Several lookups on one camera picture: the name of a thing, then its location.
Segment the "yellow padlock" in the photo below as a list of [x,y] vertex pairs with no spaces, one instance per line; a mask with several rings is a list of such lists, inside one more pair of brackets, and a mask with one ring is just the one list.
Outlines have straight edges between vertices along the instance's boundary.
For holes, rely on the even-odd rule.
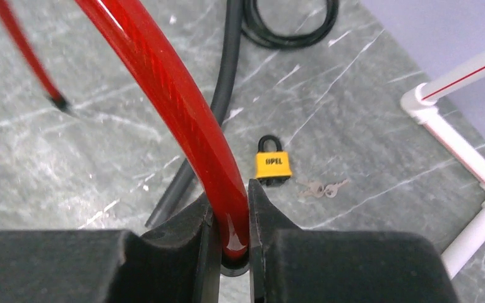
[[[265,150],[265,143],[268,141],[274,143],[275,151]],[[255,166],[255,179],[263,186],[280,186],[292,177],[289,155],[283,150],[280,139],[272,134],[260,138]]]

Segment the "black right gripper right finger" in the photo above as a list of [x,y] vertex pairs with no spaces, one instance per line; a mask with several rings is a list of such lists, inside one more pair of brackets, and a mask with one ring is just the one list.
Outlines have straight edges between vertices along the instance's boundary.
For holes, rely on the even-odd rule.
[[435,247],[408,232],[298,227],[251,179],[253,302],[458,302]]

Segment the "white pvc pipe frame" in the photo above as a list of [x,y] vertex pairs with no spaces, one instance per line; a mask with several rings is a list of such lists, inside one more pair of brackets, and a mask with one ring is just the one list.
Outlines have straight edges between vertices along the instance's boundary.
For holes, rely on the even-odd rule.
[[[438,112],[436,103],[485,77],[485,51],[428,83],[421,83],[400,99],[401,108],[435,137],[478,181],[485,190],[485,158]],[[450,278],[454,278],[485,243],[485,200],[470,221],[441,255]]]

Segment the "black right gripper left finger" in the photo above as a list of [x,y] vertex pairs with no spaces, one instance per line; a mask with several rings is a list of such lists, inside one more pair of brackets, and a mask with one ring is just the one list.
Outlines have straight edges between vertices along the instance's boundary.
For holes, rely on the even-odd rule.
[[143,235],[0,231],[0,302],[217,302],[221,248],[206,196]]

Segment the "silver padlock keys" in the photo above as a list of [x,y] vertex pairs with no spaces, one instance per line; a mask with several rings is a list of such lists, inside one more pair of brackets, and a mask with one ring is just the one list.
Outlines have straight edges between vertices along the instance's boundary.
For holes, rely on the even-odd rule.
[[338,190],[350,182],[349,179],[342,180],[340,182],[335,182],[331,184],[324,184],[320,181],[307,181],[307,180],[297,180],[298,184],[305,186],[305,190],[299,193],[300,197],[314,197],[322,198],[326,196],[327,198],[336,197]]

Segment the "red cable bike lock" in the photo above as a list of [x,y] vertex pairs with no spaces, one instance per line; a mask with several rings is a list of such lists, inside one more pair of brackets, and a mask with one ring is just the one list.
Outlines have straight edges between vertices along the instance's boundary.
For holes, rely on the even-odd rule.
[[248,270],[249,211],[246,190],[221,125],[237,70],[242,1],[228,1],[224,42],[213,101],[207,104],[161,29],[139,1],[79,1],[79,7],[120,57],[156,108],[186,156],[146,225],[170,217],[198,178],[219,224],[221,272]]

